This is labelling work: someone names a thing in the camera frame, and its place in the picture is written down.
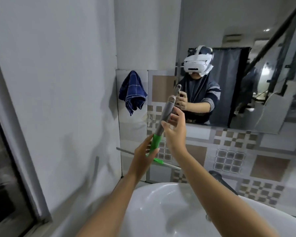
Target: white sink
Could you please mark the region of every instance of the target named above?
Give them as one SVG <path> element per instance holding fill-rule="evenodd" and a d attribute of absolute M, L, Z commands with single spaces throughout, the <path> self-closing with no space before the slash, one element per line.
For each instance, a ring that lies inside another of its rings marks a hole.
<path fill-rule="evenodd" d="M 263 216 L 281 237 L 296 236 L 296 218 L 254 200 L 240 198 Z M 206 220 L 206 212 L 189 184 L 158 183 L 134 191 L 120 236 L 221 235 L 213 223 Z"/>

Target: person's right hand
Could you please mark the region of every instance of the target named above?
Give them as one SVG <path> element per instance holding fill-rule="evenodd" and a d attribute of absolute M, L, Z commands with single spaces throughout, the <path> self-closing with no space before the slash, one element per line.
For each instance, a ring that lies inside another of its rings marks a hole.
<path fill-rule="evenodd" d="M 166 134 L 167 146 L 171 154 L 176 158 L 178 155 L 184 153 L 185 138 L 186 138 L 186 128 L 185 128 L 185 115 L 178 107 L 173 107 L 176 114 L 171 114 L 168 123 L 162 121 L 162 127 Z"/>

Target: mirror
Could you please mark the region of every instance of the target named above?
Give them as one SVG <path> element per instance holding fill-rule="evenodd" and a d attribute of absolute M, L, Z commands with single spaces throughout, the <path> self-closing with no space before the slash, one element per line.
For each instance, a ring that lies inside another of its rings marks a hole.
<path fill-rule="evenodd" d="M 152 101 L 181 85 L 187 123 L 277 134 L 296 106 L 296 15 L 279 33 L 292 10 L 259 2 L 182 0 L 176 73 L 153 76 Z"/>

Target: white wall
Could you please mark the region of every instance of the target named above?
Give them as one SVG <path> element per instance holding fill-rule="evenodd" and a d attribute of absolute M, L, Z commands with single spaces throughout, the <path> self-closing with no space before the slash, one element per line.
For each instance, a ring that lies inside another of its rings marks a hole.
<path fill-rule="evenodd" d="M 174 70 L 181 0 L 114 0 L 117 67 Z"/>
<path fill-rule="evenodd" d="M 272 27 L 277 22 L 281 3 L 282 0 L 182 0 L 180 61 L 189 47 L 220 47 L 227 28 Z"/>
<path fill-rule="evenodd" d="M 0 0 L 0 67 L 49 235 L 75 235 L 121 177 L 116 66 L 113 0 Z"/>

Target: blue towel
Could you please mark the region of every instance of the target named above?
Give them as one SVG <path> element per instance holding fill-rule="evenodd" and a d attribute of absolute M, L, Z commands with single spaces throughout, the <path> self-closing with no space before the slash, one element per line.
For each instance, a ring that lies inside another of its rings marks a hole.
<path fill-rule="evenodd" d="M 141 83 L 140 77 L 136 71 L 131 71 L 123 81 L 118 98 L 125 101 L 125 106 L 130 116 L 137 108 L 142 109 L 146 101 L 147 93 Z"/>

